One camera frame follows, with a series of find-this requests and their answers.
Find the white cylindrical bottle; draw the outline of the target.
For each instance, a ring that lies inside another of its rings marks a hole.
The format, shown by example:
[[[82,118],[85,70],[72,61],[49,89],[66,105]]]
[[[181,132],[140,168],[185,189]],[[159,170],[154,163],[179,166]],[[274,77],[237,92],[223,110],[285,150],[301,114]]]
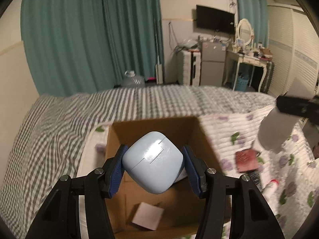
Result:
[[[281,113],[275,106],[262,120],[258,130],[258,142],[267,151],[279,152],[292,134],[300,117]]]

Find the light blue rounded case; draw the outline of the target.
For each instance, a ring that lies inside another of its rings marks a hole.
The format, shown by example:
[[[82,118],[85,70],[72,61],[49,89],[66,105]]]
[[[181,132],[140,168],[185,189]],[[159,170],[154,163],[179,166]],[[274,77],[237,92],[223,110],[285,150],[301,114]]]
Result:
[[[184,158],[164,134],[153,131],[137,140],[124,153],[122,164],[144,190],[161,194],[178,178],[184,167]]]

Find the floral white quilt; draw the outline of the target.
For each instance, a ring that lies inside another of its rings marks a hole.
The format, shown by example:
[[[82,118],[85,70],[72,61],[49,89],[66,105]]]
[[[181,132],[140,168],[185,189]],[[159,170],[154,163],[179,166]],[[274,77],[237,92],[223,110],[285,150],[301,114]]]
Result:
[[[309,144],[299,126],[282,144],[278,153],[266,151],[257,145],[257,133],[261,121],[270,113],[273,105],[249,107],[246,110],[222,111],[192,105],[190,109],[177,108],[165,111],[164,118],[195,117],[200,123],[211,152],[204,155],[206,162],[217,160],[222,171],[231,177],[239,177],[235,164],[238,151],[254,148],[257,151],[258,172],[262,187],[271,180],[279,185],[269,199],[273,213],[278,217],[286,238],[292,238],[310,213],[318,197],[318,159],[314,158]],[[200,203],[195,196],[188,201],[185,212],[169,210],[176,207],[179,199],[191,194],[187,189],[169,190],[158,196],[151,195],[139,187],[129,176],[124,178],[125,188],[134,191],[132,200],[120,206],[122,216],[111,218],[117,238],[192,238],[194,224],[198,221],[196,210]],[[144,231],[129,221],[134,206],[141,202],[158,203],[164,210],[156,231]]]

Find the dark red wallet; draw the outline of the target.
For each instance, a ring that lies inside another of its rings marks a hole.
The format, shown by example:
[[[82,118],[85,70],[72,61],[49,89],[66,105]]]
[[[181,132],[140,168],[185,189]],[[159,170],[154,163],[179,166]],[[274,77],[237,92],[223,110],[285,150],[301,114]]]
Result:
[[[245,173],[258,169],[257,152],[253,149],[246,149],[235,153],[237,171]]]

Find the white louvered wardrobe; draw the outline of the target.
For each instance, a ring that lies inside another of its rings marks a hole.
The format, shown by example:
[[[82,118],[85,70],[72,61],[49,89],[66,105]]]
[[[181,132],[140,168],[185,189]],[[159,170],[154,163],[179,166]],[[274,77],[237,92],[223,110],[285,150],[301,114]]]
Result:
[[[288,7],[268,7],[268,48],[275,64],[268,93],[284,94],[298,78],[311,91],[318,79],[318,35],[305,13]]]

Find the grey gingham bed sheet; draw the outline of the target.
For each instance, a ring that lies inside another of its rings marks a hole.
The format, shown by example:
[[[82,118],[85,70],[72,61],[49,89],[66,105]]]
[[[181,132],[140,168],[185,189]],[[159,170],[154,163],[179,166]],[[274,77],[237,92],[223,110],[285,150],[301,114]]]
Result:
[[[213,86],[151,86],[40,96],[26,114],[9,154],[1,186],[1,218],[16,238],[27,231],[64,174],[75,177],[85,140],[99,123],[248,113],[273,105],[264,93]]]

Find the brown cardboard box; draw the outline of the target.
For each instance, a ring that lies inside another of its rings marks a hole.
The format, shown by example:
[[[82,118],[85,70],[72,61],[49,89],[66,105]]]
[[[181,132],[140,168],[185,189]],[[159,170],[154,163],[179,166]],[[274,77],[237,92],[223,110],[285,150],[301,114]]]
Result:
[[[195,157],[214,168],[217,177],[221,176],[222,168],[208,133],[196,117],[115,122],[110,126],[105,158],[114,157],[121,145],[130,147],[152,131],[163,133],[178,149],[190,146]],[[217,192],[213,192],[207,199],[199,199],[186,178],[164,193],[152,194],[125,173],[119,191],[105,203],[110,221],[100,232],[103,238],[179,238],[192,234],[198,238],[221,238],[224,223],[230,218],[226,196],[219,201]],[[155,231],[132,222],[141,203],[164,210]]]

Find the blue plastic basket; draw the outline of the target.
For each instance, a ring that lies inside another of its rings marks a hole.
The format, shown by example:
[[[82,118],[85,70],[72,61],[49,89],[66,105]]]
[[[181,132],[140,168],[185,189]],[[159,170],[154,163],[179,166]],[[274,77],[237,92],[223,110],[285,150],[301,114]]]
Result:
[[[235,90],[236,91],[241,91],[241,92],[245,92],[248,86],[248,82],[249,82],[249,77],[247,76],[239,76],[237,78],[237,82],[235,85]]]

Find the white dressing table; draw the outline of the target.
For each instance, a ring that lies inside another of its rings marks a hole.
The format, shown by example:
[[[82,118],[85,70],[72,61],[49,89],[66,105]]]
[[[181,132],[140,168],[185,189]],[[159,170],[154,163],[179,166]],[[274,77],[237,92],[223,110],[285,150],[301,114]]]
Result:
[[[269,72],[268,70],[269,63],[271,63],[271,61],[266,60],[264,58],[248,56],[239,52],[227,50],[225,53],[224,74],[223,74],[222,85],[226,86],[226,84],[229,82],[229,78],[232,73],[233,77],[231,79],[232,81],[231,89],[234,91],[238,83],[239,73],[247,72],[248,86],[251,87],[256,69],[261,69],[262,75],[260,77],[260,81],[258,83],[258,87],[256,91],[262,92],[262,84],[266,78],[267,73]]]

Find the white square box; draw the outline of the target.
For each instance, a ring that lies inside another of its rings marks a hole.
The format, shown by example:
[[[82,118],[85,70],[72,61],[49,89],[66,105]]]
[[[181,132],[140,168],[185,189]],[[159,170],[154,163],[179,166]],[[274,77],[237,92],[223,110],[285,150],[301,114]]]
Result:
[[[163,213],[163,208],[141,202],[132,218],[132,223],[155,231],[159,226]]]

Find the white oval mirror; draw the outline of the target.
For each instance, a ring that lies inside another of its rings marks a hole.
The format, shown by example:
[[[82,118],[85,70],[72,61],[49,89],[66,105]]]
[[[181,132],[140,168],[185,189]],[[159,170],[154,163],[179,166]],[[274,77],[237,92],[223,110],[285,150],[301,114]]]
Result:
[[[237,46],[246,47],[252,46],[254,41],[254,29],[252,28],[250,22],[243,18],[241,19],[237,26],[235,32],[235,42]]]

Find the silver mini fridge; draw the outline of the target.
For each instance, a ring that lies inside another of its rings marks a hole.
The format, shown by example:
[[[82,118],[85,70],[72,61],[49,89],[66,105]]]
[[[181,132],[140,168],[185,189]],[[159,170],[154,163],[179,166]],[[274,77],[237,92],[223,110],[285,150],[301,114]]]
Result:
[[[201,86],[222,86],[225,54],[225,46],[222,43],[202,42]]]

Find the narrow teal curtain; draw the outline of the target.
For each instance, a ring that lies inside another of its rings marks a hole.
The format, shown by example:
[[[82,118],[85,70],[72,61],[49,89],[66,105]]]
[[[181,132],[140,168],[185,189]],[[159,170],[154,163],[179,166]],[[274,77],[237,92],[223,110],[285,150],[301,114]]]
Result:
[[[254,29],[254,42],[268,46],[267,0],[237,0],[239,19],[246,18]]]

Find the white suitcase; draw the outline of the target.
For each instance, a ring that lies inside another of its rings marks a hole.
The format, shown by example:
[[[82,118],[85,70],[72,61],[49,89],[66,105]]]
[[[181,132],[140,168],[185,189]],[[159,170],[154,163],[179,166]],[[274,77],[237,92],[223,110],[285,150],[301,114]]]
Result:
[[[176,53],[177,81],[180,85],[199,86],[201,74],[200,51],[181,50]]]

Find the clear water jug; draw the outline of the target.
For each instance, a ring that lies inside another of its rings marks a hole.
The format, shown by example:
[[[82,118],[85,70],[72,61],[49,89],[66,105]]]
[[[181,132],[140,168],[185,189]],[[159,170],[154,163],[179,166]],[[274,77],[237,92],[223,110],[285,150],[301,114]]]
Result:
[[[127,70],[121,82],[121,87],[145,87],[145,79],[133,70]]]

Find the large teal curtain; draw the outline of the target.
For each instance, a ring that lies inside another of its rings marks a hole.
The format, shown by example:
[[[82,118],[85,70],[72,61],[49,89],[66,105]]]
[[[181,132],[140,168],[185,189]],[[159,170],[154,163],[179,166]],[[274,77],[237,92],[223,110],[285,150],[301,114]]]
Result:
[[[95,93],[163,63],[160,0],[22,0],[21,35],[40,94]]]

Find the black wall television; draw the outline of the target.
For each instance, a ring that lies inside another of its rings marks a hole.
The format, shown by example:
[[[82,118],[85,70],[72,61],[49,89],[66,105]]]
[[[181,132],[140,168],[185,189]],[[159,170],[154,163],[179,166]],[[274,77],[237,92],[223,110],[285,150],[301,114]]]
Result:
[[[235,34],[235,14],[211,7],[196,5],[196,25],[200,29]]]

